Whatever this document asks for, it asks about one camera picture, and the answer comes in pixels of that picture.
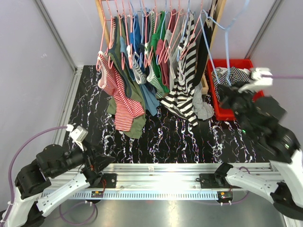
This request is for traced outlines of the purple black striped tank top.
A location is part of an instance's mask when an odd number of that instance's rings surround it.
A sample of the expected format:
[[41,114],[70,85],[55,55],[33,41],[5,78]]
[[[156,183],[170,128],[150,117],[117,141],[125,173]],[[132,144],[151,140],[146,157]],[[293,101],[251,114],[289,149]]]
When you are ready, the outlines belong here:
[[214,87],[217,88],[219,84],[233,86],[237,82],[249,82],[250,71],[248,69],[239,69],[231,67],[222,76],[218,77],[212,73]]

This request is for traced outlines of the light blue wire hanger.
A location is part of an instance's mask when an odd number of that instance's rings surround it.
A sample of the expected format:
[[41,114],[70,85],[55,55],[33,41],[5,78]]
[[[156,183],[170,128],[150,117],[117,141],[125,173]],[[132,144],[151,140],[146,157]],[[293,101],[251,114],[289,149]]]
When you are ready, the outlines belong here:
[[[240,10],[240,12],[232,19],[232,21],[230,22],[230,24],[227,26],[227,27],[223,27],[221,26],[216,20],[214,20],[213,17],[209,16],[208,13],[203,9],[202,12],[206,15],[206,20],[210,20],[212,21],[213,23],[215,23],[215,25],[217,25],[220,29],[224,30],[225,31],[225,55],[226,55],[226,63],[227,63],[227,76],[225,77],[228,84],[231,85],[231,82],[229,80],[229,76],[230,76],[230,56],[229,56],[229,33],[230,33],[230,30],[231,28],[233,27],[233,25],[235,24],[236,20],[245,12],[245,10],[247,9],[248,7],[248,4],[249,4],[250,0],[246,0],[242,9]],[[214,66],[214,61],[212,59],[212,55],[211,55],[211,52],[210,52],[210,47],[209,47],[209,44],[208,44],[208,41],[207,41],[207,38],[206,38],[206,34],[205,34],[205,30],[204,30],[204,27],[202,25],[202,34],[203,34],[203,38],[204,38],[204,41],[205,41],[205,46],[206,46],[206,49],[207,49],[207,52],[208,52],[208,56],[209,56],[209,59],[210,59],[210,62],[211,62],[211,65],[213,67],[213,70],[214,70],[214,73],[215,73],[215,78],[218,82],[218,84],[220,84],[220,81],[219,81],[219,78],[218,78],[218,75],[217,75],[217,72],[215,70],[215,66]]]

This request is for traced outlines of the white navy-trimmed tank top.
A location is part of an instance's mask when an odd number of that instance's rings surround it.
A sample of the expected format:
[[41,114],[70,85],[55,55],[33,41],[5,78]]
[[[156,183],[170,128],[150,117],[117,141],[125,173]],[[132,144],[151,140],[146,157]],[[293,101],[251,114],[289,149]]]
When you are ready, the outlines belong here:
[[212,72],[214,75],[218,77],[222,76],[228,69],[224,67],[216,67],[215,70]]

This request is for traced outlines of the pink wire hanger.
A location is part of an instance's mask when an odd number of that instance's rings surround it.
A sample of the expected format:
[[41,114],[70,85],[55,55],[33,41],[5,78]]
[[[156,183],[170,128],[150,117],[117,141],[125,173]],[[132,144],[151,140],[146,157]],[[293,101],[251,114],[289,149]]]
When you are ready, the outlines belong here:
[[184,50],[183,50],[183,52],[182,52],[181,55],[180,55],[180,59],[181,59],[181,60],[185,57],[185,55],[187,55],[187,52],[188,52],[189,49],[192,47],[193,42],[195,42],[196,39],[197,39],[196,28],[197,28],[197,26],[198,26],[199,23],[202,23],[202,15],[203,15],[203,14],[206,14],[206,16],[208,16],[208,13],[203,11],[203,1],[201,1],[201,10],[200,10],[200,14],[199,14],[199,16],[198,16],[198,18],[197,18],[197,21],[196,21],[194,30],[193,30],[193,32],[192,32],[192,35],[189,37],[188,43],[187,43],[186,46],[184,46]]

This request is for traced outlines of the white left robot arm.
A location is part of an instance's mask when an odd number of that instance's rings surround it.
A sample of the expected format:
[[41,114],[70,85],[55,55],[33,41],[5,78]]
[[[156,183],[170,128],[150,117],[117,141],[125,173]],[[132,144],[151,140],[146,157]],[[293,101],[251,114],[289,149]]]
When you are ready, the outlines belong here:
[[[1,212],[2,227],[39,227],[45,218],[72,195],[83,189],[101,185],[103,170],[115,160],[102,154],[91,144],[65,150],[51,144],[21,168],[13,185],[13,199]],[[52,185],[51,179],[80,166],[72,179],[47,196],[43,192]]]

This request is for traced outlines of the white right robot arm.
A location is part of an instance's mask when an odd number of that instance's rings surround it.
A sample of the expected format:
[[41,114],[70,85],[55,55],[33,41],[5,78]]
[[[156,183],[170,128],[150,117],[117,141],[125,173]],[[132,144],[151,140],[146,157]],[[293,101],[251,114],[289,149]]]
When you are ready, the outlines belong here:
[[223,163],[214,173],[220,188],[240,187],[268,200],[286,217],[303,219],[303,152],[295,134],[280,125],[286,111],[272,96],[253,99],[251,88],[241,91],[244,83],[219,85],[223,96],[221,107],[231,109],[242,132],[253,141],[255,148],[278,170],[283,181],[268,183]]

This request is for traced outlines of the grey tank top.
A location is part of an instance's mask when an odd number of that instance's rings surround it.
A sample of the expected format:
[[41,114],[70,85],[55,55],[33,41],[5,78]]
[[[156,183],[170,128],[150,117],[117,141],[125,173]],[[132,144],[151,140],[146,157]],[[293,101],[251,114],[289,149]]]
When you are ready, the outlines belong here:
[[[176,67],[174,63],[174,58],[179,60],[181,52],[176,49],[174,54],[169,57],[169,86],[170,91],[173,88],[173,80],[176,78],[174,68]],[[211,118],[214,114],[213,108],[202,100],[202,92],[201,92],[202,84],[199,83],[195,87],[194,97],[193,97],[193,111],[196,114],[197,120],[207,120]]]

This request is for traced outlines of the black white wide-striped top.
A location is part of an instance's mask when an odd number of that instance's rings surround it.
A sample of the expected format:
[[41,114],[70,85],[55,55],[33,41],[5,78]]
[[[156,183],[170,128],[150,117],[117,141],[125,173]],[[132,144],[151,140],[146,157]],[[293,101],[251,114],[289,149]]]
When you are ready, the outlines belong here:
[[182,32],[178,50],[183,57],[174,58],[176,78],[169,94],[161,100],[161,104],[172,114],[187,120],[192,126],[198,125],[196,114],[193,111],[193,97],[195,86],[193,81],[196,69],[196,42],[195,42],[195,16],[189,12],[184,22],[185,31]]

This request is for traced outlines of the red white striped tank top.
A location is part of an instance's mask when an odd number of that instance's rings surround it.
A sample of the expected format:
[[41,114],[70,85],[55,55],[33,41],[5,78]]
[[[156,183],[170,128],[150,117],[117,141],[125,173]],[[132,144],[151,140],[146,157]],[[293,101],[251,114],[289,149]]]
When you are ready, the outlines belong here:
[[116,103],[115,127],[119,131],[130,131],[134,118],[144,114],[142,105],[126,97],[124,81],[115,67],[109,68],[108,57],[98,52],[98,61],[101,65],[102,77],[98,86],[114,98]]

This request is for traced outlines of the maroon tank top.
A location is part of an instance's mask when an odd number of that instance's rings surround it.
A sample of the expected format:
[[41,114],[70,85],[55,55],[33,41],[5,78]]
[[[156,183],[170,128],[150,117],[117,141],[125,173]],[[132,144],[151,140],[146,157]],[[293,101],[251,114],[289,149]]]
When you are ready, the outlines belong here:
[[175,28],[176,23],[176,10],[173,9],[170,15],[170,21],[168,29],[165,30],[165,12],[161,13],[160,24],[157,28],[156,34],[157,38],[157,48],[156,48],[156,65],[160,67],[161,70],[161,80],[162,84],[165,86],[164,90],[166,93],[169,92],[169,66],[168,61],[165,62],[165,54],[167,52],[164,44],[168,44],[171,39],[172,32]]

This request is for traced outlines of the green white striped tank top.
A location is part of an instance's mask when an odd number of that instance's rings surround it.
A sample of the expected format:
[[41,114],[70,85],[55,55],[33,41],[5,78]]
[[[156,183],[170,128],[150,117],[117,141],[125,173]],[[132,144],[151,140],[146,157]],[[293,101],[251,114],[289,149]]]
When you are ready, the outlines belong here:
[[154,11],[151,10],[148,13],[148,21],[149,21],[149,29],[147,29],[146,31],[146,36],[147,36],[147,40],[144,46],[144,54],[146,57],[146,61],[147,61],[147,66],[148,69],[150,70],[149,75],[147,76],[147,81],[153,85],[155,87],[155,96],[157,99],[161,99],[164,97],[165,92],[163,89],[163,84],[162,84],[162,80],[161,80],[161,72],[160,72],[160,68],[159,66],[157,66],[154,61],[153,58],[155,50],[154,48],[152,49],[152,36],[154,35],[154,29],[155,29],[155,25],[156,25],[156,19],[155,19],[155,15],[154,15]]

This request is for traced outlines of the light blue tank top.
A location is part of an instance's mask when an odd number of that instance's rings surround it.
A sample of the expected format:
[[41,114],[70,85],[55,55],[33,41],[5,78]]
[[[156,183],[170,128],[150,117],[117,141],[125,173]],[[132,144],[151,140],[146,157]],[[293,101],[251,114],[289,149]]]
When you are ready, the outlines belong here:
[[134,45],[126,45],[125,38],[120,36],[120,52],[126,57],[125,66],[129,72],[131,81],[138,85],[139,91],[143,96],[145,109],[152,116],[157,114],[157,107],[160,105],[155,94],[151,91],[152,88],[147,81],[147,76],[141,69],[139,64],[139,53],[134,50]]

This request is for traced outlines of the olive green tank top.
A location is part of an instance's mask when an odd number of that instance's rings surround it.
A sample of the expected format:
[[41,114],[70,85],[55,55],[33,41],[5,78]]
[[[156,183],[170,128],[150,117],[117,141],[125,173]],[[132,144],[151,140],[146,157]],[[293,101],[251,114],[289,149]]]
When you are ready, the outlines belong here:
[[145,125],[145,102],[142,91],[135,81],[134,72],[130,69],[126,50],[125,24],[119,17],[112,19],[113,44],[108,50],[108,56],[113,62],[112,69],[118,73],[118,93],[115,101],[115,127],[129,138],[138,139]]

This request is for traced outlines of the red plastic bin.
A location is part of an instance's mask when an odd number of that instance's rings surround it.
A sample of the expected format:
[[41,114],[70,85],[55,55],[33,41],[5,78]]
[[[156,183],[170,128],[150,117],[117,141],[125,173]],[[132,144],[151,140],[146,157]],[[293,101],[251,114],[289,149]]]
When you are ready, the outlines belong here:
[[[226,68],[227,63],[225,59],[214,59],[213,60],[215,67]],[[250,69],[253,68],[253,63],[249,59],[231,59],[230,66],[236,67],[238,69]],[[219,85],[215,88],[216,77],[213,76],[214,68],[210,60],[206,64],[206,74],[209,78],[210,91],[212,95],[212,101],[214,104],[214,114],[218,121],[234,121],[236,120],[234,113],[231,109],[228,109],[229,105],[223,104],[224,99],[227,98],[226,95],[234,95],[235,89],[233,90],[228,85]],[[252,98],[253,101],[264,96],[263,91],[254,93]]]

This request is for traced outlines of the wooden clothes rack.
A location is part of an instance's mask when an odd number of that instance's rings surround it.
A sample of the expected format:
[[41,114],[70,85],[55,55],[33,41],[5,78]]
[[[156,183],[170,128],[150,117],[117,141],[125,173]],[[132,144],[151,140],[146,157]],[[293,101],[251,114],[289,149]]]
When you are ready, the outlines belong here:
[[[107,3],[107,12],[109,14],[111,14],[110,12],[110,8],[109,8],[109,1],[108,0],[95,0],[95,4],[96,4],[96,7],[97,7],[97,11],[98,11],[98,16],[99,16],[99,19],[100,19],[100,22],[101,22],[101,25],[102,25],[102,37],[101,37],[101,44],[100,44],[100,51],[102,50],[102,47],[103,47],[103,44],[104,42],[106,42],[107,46],[110,45],[110,31],[108,29],[108,26],[107,26],[107,22],[111,22],[111,18],[109,19],[106,19],[106,14],[105,14],[105,11],[104,11],[104,8],[103,8],[103,2],[106,2]],[[224,11],[224,8],[225,8],[225,5],[226,5],[226,0],[218,0],[217,1],[217,7],[216,7],[216,10],[214,11],[214,18],[216,20],[216,22],[220,23],[221,19],[222,19],[222,16],[223,16],[223,11]],[[211,43],[210,43],[210,50],[212,50],[213,46],[214,46],[214,41],[215,41],[215,38],[216,38],[216,33],[218,32],[219,28],[217,25],[215,25],[213,27],[213,34],[212,34],[212,40],[211,40]],[[207,82],[206,80],[208,79],[208,75],[207,75],[207,65],[205,65],[205,70],[203,72],[203,75],[202,75],[202,78],[201,78],[201,83],[202,83],[202,94],[203,95],[206,95],[207,92],[209,92],[211,90],[211,86],[210,86],[210,82]]]

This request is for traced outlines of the black garment on rack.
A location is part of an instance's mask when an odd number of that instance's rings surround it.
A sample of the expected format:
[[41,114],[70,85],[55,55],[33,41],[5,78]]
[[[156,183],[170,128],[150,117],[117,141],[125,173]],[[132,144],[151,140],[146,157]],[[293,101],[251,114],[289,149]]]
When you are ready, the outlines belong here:
[[214,26],[213,21],[209,18],[206,18],[205,22],[203,23],[203,29],[199,42],[199,48],[198,48],[196,74],[193,80],[193,85],[195,87],[199,85],[199,83],[201,82],[201,78],[205,71],[206,62],[208,59],[208,51],[204,38],[206,38],[207,45],[208,47],[210,47],[212,35],[213,35],[213,29],[214,29],[213,26]]

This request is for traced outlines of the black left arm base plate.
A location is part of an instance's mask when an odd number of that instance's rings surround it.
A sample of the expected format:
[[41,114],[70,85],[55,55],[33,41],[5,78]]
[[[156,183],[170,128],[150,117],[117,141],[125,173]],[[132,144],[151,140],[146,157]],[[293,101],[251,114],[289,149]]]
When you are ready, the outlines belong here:
[[98,183],[96,188],[103,188],[103,185],[105,185],[106,189],[114,189],[116,188],[117,183],[117,174],[115,173],[105,173],[103,174],[101,181]]

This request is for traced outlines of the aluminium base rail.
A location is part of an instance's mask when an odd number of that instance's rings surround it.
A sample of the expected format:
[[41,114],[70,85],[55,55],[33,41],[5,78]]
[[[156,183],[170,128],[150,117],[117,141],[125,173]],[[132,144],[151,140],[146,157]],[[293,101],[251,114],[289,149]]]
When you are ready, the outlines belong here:
[[[220,163],[201,164],[110,164],[102,173],[117,174],[116,191],[193,191],[200,190],[196,178],[200,174],[212,174]],[[232,163],[233,167],[248,168],[251,175],[267,182],[283,181],[283,177],[270,163]],[[51,179],[49,190],[55,190],[69,182],[78,172],[72,169],[55,179]]]

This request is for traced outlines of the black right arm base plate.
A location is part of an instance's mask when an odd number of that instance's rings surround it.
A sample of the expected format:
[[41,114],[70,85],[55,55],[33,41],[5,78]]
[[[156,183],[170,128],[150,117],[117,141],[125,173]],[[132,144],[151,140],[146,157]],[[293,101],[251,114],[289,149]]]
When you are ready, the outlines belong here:
[[227,189],[230,187],[227,182],[219,184],[214,174],[200,174],[198,181],[200,182],[200,187],[203,189]]

